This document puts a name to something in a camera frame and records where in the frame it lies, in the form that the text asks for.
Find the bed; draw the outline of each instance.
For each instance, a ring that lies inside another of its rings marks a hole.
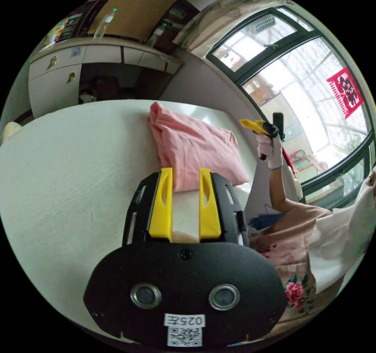
[[[153,102],[101,101],[62,109],[27,124],[0,147],[0,213],[20,265],[57,311],[108,337],[82,296],[96,264],[121,245],[138,183],[160,170],[149,128]],[[161,104],[231,130],[253,180],[255,154],[227,113]],[[251,182],[235,190],[245,207]],[[175,231],[198,235],[198,206],[197,191],[174,195]]]

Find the qr code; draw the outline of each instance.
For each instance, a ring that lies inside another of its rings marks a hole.
[[[168,328],[168,346],[202,346],[202,328]]]

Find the drawer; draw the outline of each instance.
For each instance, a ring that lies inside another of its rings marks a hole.
[[[142,67],[153,68],[154,70],[164,71],[166,61],[156,54],[144,52],[138,65]]]
[[[121,47],[116,45],[88,45],[83,63],[121,63]]]
[[[30,64],[29,81],[61,67],[80,65],[84,59],[85,51],[86,45],[61,49],[37,59]]]
[[[128,65],[138,65],[144,52],[139,49],[123,48],[124,63]]]
[[[34,118],[78,105],[80,73],[81,65],[66,66],[29,81]]]

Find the white glove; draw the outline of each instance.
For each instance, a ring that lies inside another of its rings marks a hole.
[[[268,161],[268,167],[271,170],[280,169],[283,165],[282,156],[282,142],[278,135],[276,138],[271,140],[266,135],[257,135],[258,142],[257,153],[260,157],[262,154],[266,155],[266,160]]]

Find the wrist band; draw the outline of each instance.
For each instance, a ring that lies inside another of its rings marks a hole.
[[[283,165],[279,166],[278,168],[273,168],[273,169],[270,169],[270,170],[278,170],[278,169],[281,169],[283,167]]]

